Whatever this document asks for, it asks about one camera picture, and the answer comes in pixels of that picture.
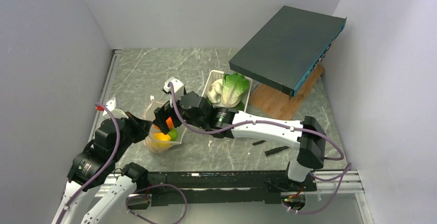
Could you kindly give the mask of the orange tangerine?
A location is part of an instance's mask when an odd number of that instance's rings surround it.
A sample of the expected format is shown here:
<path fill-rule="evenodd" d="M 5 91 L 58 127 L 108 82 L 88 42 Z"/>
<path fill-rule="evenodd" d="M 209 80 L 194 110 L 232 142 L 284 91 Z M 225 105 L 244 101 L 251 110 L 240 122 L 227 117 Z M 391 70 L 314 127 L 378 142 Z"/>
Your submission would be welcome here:
<path fill-rule="evenodd" d="M 155 123 L 153 123 L 153 124 L 154 124 L 154 127 L 155 127 L 156 129 L 161 130 L 161 129 L 160 129 L 160 128 L 155 124 Z M 167 125 L 167 127 L 168 127 L 169 129 L 173 128 L 174 123 L 173 123 L 173 120 L 172 120 L 171 117 L 167 118 L 167 120 L 166 120 L 166 125 Z"/>

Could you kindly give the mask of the light green round fruit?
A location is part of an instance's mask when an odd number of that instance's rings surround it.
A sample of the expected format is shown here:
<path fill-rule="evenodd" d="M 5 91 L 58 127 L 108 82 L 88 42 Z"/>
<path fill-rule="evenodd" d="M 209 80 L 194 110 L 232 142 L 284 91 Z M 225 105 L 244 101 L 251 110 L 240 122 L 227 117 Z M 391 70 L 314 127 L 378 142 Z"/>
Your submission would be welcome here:
<path fill-rule="evenodd" d="M 171 128 L 168 132 L 168 136 L 170 137 L 171 141 L 175 142 L 178 139 L 177 129 Z"/>

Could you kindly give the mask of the yellow lemon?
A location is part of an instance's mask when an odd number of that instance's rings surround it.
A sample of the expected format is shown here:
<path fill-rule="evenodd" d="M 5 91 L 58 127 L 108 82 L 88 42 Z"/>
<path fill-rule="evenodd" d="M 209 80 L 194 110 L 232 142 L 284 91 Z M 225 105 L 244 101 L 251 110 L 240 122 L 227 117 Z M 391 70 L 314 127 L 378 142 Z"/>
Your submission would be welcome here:
<path fill-rule="evenodd" d="M 171 142 L 170 137 L 167 134 L 164 134 L 162 132 L 157 132 L 154 134 L 154 139 L 157 142 Z"/>

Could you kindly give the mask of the polka dot zip top bag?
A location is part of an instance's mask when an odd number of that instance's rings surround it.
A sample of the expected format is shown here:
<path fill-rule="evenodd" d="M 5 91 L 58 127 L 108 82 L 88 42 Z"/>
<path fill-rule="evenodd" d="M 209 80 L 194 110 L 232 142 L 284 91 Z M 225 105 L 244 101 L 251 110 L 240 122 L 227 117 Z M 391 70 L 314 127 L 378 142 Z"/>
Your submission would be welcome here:
<path fill-rule="evenodd" d="M 146 107 L 143 114 L 143 119 L 154 120 L 154 110 L 161 107 L 163 103 L 155 101 L 153 95 L 150 96 L 150 103 Z M 150 128 L 149 135 L 143 141 L 144 145 L 154 153 L 162 153 L 169 150 L 171 147 L 182 144 L 182 139 L 186 133 L 186 128 L 184 126 L 174 127 L 173 123 L 168 119 L 167 125 L 170 127 L 168 134 L 164 134 L 160 131 L 157 126 L 152 125 Z"/>

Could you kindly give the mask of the dark green avocado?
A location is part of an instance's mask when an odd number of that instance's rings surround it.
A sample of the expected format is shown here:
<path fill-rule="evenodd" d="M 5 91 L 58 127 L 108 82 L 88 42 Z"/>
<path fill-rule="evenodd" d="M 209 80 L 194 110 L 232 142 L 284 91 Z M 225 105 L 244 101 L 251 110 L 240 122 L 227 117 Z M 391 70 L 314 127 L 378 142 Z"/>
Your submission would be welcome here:
<path fill-rule="evenodd" d="M 240 101 L 234 108 L 239 110 L 239 111 L 244 111 L 245 106 L 244 106 L 243 102 Z"/>

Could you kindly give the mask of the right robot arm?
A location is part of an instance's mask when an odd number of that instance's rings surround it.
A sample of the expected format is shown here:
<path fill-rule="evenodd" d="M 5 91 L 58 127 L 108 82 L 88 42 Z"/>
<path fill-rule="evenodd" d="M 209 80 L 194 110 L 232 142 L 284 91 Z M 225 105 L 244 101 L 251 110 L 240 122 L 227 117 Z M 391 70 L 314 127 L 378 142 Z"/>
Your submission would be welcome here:
<path fill-rule="evenodd" d="M 322 169 L 325 161 L 326 133 L 312 116 L 304 120 L 278 120 L 255 116 L 235 108 L 214 106 L 208 99 L 194 92 L 178 101 L 170 99 L 154 110 L 153 124 L 163 133 L 174 127 L 186 128 L 215 138 L 250 138 L 281 143 L 296 149 L 284 176 L 284 184 L 291 191 L 299 189 L 309 172 Z"/>

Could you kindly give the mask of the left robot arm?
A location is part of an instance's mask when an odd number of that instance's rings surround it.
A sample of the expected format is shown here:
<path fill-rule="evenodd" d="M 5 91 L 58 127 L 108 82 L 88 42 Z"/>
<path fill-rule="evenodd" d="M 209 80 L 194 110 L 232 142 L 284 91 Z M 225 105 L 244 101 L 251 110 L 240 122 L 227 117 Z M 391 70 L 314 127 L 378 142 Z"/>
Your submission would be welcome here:
<path fill-rule="evenodd" d="M 124 152 L 131 144 L 144 140 L 151 126 L 151 121 L 139 119 L 129 112 L 122 118 L 104 120 L 95 131 L 94 139 L 74 158 L 52 222 L 105 223 L 130 194 L 145 191 L 149 185 L 148 171 L 131 162 L 122 168 L 122 174 L 110 190 L 90 206 Z"/>

